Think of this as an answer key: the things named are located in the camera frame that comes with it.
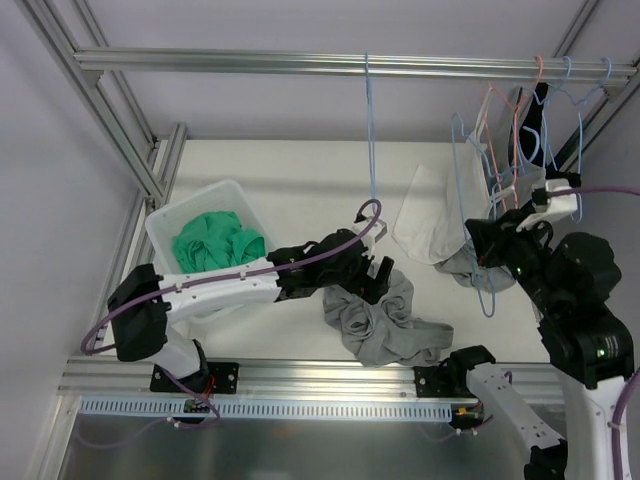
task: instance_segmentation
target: white garment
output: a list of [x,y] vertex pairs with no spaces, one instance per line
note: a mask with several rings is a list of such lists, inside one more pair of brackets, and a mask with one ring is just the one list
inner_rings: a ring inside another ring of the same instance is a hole
[[448,259],[467,240],[463,218],[487,218],[490,200],[482,167],[486,146],[478,139],[484,130],[483,113],[490,96],[487,92],[476,127],[466,142],[453,145],[457,162],[449,171],[444,198],[428,195],[433,179],[428,178],[426,168],[420,166],[416,170],[393,230],[396,243],[413,260],[434,265]]

